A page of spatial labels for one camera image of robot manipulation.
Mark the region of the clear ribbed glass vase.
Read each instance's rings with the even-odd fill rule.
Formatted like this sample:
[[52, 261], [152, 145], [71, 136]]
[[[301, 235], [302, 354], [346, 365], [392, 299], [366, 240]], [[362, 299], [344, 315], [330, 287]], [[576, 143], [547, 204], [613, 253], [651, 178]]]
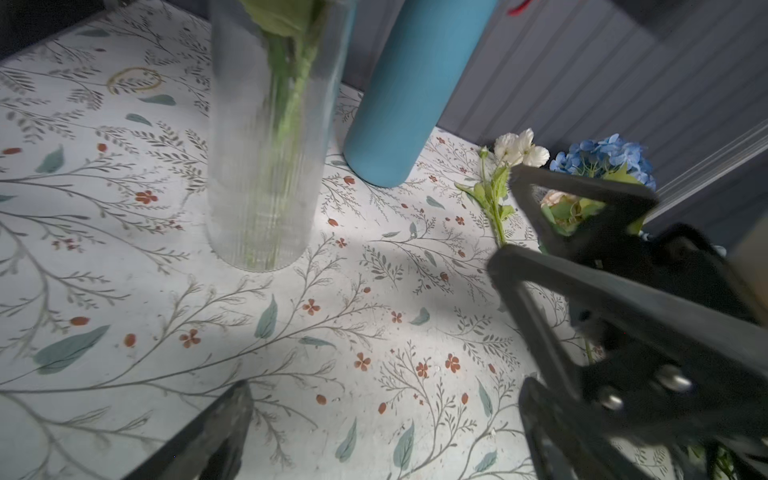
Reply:
[[327, 1], [330, 9], [304, 97], [303, 143], [296, 190], [283, 221], [277, 266], [258, 269], [252, 259], [266, 249], [259, 232], [267, 225], [266, 202], [257, 198], [268, 149], [269, 69], [266, 44], [244, 1], [213, 1], [211, 20], [211, 110], [207, 174], [207, 234], [214, 252], [230, 265], [251, 271], [282, 269], [307, 248], [335, 103], [357, 5]]

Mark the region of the dark blue hydrangea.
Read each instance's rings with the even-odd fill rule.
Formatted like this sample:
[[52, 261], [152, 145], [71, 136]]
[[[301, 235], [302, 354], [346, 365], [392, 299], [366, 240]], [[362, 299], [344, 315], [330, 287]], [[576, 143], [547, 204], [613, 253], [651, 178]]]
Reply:
[[653, 167], [645, 157], [645, 148], [619, 134], [602, 140], [584, 140], [559, 152], [549, 169], [580, 177], [641, 184], [656, 191]]

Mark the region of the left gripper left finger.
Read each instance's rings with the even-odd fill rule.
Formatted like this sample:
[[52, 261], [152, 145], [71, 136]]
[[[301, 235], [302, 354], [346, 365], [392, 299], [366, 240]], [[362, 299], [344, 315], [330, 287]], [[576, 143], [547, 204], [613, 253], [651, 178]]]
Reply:
[[125, 480], [235, 478], [242, 465], [252, 404], [248, 383], [236, 382]]

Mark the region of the teal cylindrical vase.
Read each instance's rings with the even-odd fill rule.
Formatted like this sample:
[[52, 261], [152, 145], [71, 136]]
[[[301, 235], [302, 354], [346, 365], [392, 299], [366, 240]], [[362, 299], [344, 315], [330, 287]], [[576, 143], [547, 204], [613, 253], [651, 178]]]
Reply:
[[495, 1], [406, 1], [345, 137], [362, 180], [401, 185], [445, 110]]

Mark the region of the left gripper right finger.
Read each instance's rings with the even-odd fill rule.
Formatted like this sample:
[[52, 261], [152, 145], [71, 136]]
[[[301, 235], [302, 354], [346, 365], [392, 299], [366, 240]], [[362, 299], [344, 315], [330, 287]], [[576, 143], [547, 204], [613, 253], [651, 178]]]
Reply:
[[648, 477], [538, 380], [524, 380], [518, 408], [539, 479]]

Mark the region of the white rose flower stem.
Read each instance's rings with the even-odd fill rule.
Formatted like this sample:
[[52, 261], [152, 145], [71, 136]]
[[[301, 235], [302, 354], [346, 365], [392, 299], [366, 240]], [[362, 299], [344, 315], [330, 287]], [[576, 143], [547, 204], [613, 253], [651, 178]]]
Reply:
[[498, 137], [493, 150], [482, 147], [479, 180], [473, 185], [456, 183], [455, 187], [468, 195], [482, 210], [494, 233], [498, 247], [507, 244], [504, 221], [515, 213], [515, 208], [503, 205], [509, 194], [510, 173], [515, 166], [540, 168], [550, 160], [547, 148], [534, 143], [531, 128], [520, 133], [506, 133]]

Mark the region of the white flower green bunch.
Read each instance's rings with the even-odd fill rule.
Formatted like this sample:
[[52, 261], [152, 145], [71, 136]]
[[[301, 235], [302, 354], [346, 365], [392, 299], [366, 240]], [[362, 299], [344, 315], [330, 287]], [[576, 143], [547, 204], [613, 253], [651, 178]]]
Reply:
[[244, 1], [245, 11], [266, 44], [269, 69], [268, 149], [257, 198], [267, 203], [267, 225], [259, 232], [266, 249], [251, 260], [274, 269], [281, 255], [282, 223], [288, 218], [302, 156], [304, 97], [329, 13], [327, 1]]

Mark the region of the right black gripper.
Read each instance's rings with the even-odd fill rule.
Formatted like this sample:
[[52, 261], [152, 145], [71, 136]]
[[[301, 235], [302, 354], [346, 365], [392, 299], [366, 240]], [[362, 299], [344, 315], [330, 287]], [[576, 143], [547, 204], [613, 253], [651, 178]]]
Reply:
[[[688, 225], [641, 240], [658, 203], [642, 184], [519, 165], [509, 187], [541, 253], [506, 246], [487, 270], [549, 389], [630, 408], [641, 440], [696, 443], [709, 469], [727, 453], [737, 478], [765, 478], [767, 311], [736, 270]], [[572, 328], [600, 360], [572, 360], [534, 285], [567, 300]]]

